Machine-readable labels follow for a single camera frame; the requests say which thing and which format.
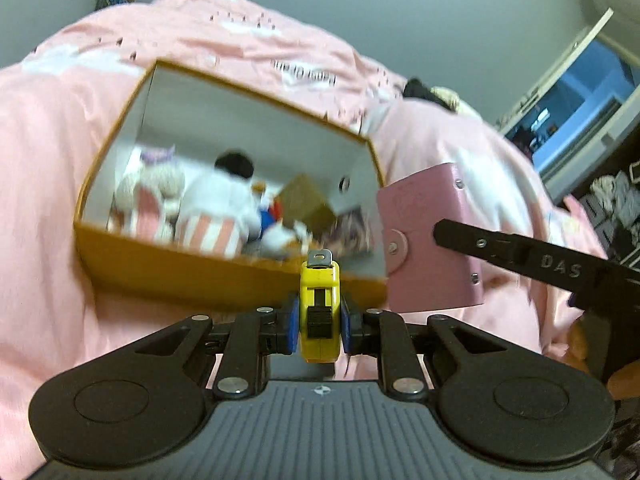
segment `clothes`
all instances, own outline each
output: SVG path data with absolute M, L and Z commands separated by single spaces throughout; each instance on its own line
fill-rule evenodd
M 629 182 L 624 171 L 613 177 L 601 176 L 591 184 L 591 192 L 603 209 L 630 230 L 640 218 L 640 190 Z
M 471 107 L 467 102 L 463 101 L 453 90 L 444 88 L 444 86 L 434 86 L 431 88 L 431 92 L 444 102 L 448 103 L 449 107 L 458 115 L 473 117 L 482 121 L 482 115 L 480 115 L 478 111 Z
M 402 91 L 402 97 L 405 99 L 424 99 L 425 101 L 442 106 L 445 110 L 449 110 L 450 112 L 454 111 L 454 109 L 444 99 L 434 94 L 429 90 L 429 88 L 423 85 L 418 78 L 415 77 L 406 82 L 404 90 Z

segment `pink duvet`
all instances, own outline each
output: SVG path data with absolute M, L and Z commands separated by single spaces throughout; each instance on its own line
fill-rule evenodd
M 43 460 L 27 420 L 38 386 L 191 313 L 94 291 L 72 237 L 82 180 L 156 57 L 274 92 L 354 130 L 363 115 L 384 110 L 370 136 L 390 182 L 455 161 L 480 225 L 602 254 L 587 224 L 556 211 L 531 166 L 490 127 L 426 102 L 396 100 L 404 78 L 318 28 L 247 0 L 157 0 L 92 14 L 0 71 L 4 480 L 24 478 Z M 564 294 L 490 266 L 484 281 L 484 306 L 449 314 L 527 348 L 562 353 L 562 335 L 577 317 Z M 341 359 L 337 376 L 372 370 L 364 359 L 348 369 Z

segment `metal screw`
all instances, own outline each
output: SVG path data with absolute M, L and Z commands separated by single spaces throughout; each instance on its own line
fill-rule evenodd
M 241 394 L 249 387 L 242 377 L 225 377 L 218 381 L 218 389 L 226 394 Z
M 424 390 L 424 383 L 420 379 L 403 377 L 394 381 L 394 390 L 401 394 L 419 394 Z

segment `door frame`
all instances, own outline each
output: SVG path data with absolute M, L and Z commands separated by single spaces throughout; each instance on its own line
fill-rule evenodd
M 613 10 L 607 9 L 593 27 L 585 27 L 580 31 L 574 42 L 562 53 L 556 62 L 547 70 L 535 85 L 521 98 L 518 103 L 500 119 L 496 121 L 496 127 L 500 134 L 505 136 L 511 129 L 527 115 L 540 99 L 556 84 L 562 74 L 574 63 L 576 59 L 595 40 L 597 35 L 613 16 Z

